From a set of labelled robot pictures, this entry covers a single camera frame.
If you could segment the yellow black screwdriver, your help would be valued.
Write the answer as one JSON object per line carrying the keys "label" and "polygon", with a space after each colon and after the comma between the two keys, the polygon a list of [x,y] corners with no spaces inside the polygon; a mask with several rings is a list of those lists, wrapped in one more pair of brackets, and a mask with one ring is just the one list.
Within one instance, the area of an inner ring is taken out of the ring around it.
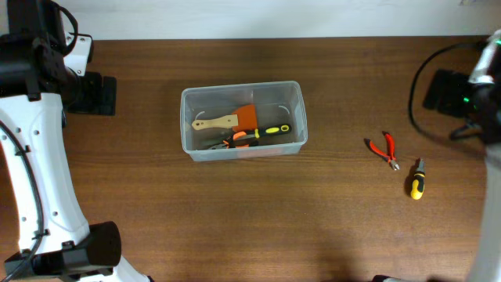
{"label": "yellow black screwdriver", "polygon": [[413,200],[419,200],[424,194],[424,180],[426,172],[424,167],[424,160],[419,159],[418,166],[413,174],[412,189],[410,196]]}

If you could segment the orange black needle-nose pliers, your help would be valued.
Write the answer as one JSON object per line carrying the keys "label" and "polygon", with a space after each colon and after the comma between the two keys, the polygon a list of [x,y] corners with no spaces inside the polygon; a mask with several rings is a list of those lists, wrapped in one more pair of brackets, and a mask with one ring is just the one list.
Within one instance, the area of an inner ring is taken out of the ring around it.
{"label": "orange black needle-nose pliers", "polygon": [[258,145],[259,134],[255,131],[242,131],[223,139],[221,143],[209,147],[209,150],[247,148]]}

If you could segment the orange scraper wooden handle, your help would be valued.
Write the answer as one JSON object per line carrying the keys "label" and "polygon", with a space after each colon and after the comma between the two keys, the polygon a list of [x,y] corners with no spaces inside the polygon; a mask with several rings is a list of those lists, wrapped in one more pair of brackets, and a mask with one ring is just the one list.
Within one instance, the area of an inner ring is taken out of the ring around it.
{"label": "orange scraper wooden handle", "polygon": [[197,119],[192,122],[195,130],[209,128],[232,129],[234,132],[241,132],[256,129],[258,127],[258,118],[254,104],[239,107],[231,114],[218,117],[211,120]]}

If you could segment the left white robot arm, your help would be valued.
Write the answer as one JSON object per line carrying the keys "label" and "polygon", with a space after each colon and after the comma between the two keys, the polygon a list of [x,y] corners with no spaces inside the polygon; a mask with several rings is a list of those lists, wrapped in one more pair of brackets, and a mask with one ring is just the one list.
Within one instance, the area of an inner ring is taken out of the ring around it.
{"label": "left white robot arm", "polygon": [[114,222],[89,224],[74,192],[63,143],[67,115],[112,116],[117,81],[89,72],[92,37],[51,0],[10,0],[1,37],[1,147],[19,217],[12,280],[146,280],[121,251]]}

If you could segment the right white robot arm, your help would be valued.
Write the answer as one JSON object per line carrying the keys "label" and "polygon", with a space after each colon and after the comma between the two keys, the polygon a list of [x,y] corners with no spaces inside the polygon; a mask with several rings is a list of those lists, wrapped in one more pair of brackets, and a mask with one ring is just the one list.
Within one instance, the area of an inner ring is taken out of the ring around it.
{"label": "right white robot arm", "polygon": [[500,31],[474,44],[481,55],[470,74],[438,70],[423,107],[467,123],[449,138],[469,138],[476,128],[485,145],[486,190],[478,251],[467,281],[500,280]]}

